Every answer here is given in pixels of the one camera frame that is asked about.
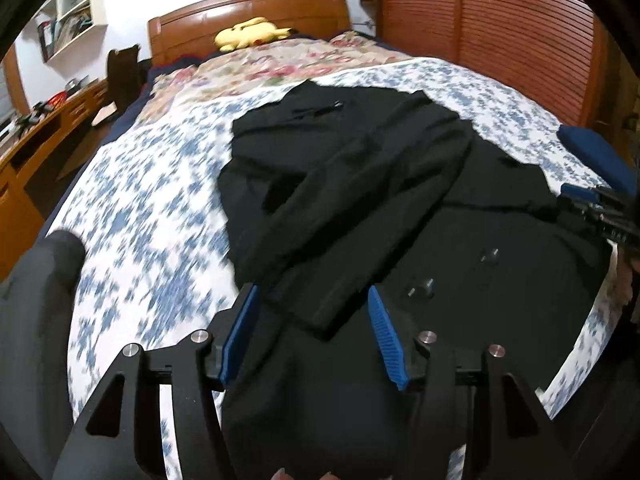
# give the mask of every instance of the floral comforter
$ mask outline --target floral comforter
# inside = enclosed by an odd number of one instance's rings
[[[481,136],[517,160],[539,164],[555,192],[564,182],[602,183],[558,141],[559,121],[551,113],[514,89],[446,61],[414,58],[315,81],[423,90],[472,120]],[[68,346],[74,416],[125,344],[174,344],[232,304],[238,292],[225,259],[216,176],[229,160],[232,121],[281,99],[294,85],[223,98],[214,98],[219,89],[207,93],[201,87],[192,94],[198,99],[176,101],[153,123],[141,120],[103,146],[82,174],[51,227],[75,232],[87,248]],[[552,416],[584,381],[618,322],[615,268],[616,252],[574,350],[540,392]],[[216,404],[221,402],[218,395]],[[168,387],[161,393],[161,415],[167,473],[175,480],[180,469]],[[460,475],[462,456],[452,457],[452,478]]]
[[[382,65],[410,59],[387,50],[356,32],[331,41],[293,39],[236,50],[199,67],[190,66],[156,78],[154,98],[138,121],[151,124],[175,104],[196,104],[240,95],[258,86],[277,86],[328,75],[347,68]]]

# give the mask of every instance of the robotic arm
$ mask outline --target robotic arm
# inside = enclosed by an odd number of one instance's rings
[[[384,298],[380,286],[371,287],[369,314],[388,376],[402,391],[422,392],[395,480],[447,477],[456,385],[473,393],[463,479],[575,478],[551,421],[502,347],[465,361],[435,334],[418,333]],[[82,410],[53,479],[165,479],[159,385],[171,384],[183,477],[236,480],[211,391],[236,377],[257,308],[258,290],[249,283],[231,309],[178,344],[151,351],[127,344]]]

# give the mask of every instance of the chair backrest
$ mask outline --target chair backrest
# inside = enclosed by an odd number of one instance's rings
[[[0,285],[0,462],[8,478],[50,480],[71,431],[66,351],[83,263],[80,240],[57,231]]]
[[[122,115],[130,104],[140,95],[143,82],[138,71],[139,45],[123,50],[110,50],[107,55],[107,80],[109,96]]]

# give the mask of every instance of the black jacket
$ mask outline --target black jacket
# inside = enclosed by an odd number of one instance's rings
[[[369,285],[454,346],[499,342],[546,387],[609,263],[539,167],[423,92],[305,82],[234,122],[218,187],[236,283],[264,298],[223,410],[242,478],[391,473],[408,406],[362,308]],[[433,297],[409,295],[429,279]]]

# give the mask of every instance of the louvered door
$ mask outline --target louvered door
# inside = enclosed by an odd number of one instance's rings
[[[597,99],[603,32],[582,0],[382,0],[380,10],[387,43],[497,79],[564,123],[584,124]]]

